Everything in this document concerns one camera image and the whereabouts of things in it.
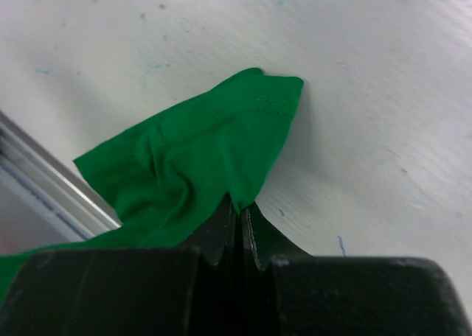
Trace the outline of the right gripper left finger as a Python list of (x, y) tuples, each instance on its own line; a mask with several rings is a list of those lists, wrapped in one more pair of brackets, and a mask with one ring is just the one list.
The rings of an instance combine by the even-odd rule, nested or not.
[(1, 303), (3, 335), (215, 335), (237, 304), (229, 198), (174, 248), (31, 256)]

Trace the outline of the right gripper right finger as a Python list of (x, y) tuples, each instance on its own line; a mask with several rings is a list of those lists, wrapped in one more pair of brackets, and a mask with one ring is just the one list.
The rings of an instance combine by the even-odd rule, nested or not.
[(240, 216), (251, 335), (469, 335), (447, 273), (405, 256), (311, 256), (256, 205)]

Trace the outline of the green t shirt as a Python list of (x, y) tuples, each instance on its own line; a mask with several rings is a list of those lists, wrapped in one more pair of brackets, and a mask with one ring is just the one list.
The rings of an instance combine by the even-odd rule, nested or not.
[(170, 248), (225, 196), (236, 212), (250, 206), (285, 144), (303, 86), (299, 77), (245, 69), (77, 157), (122, 225), (66, 248)]

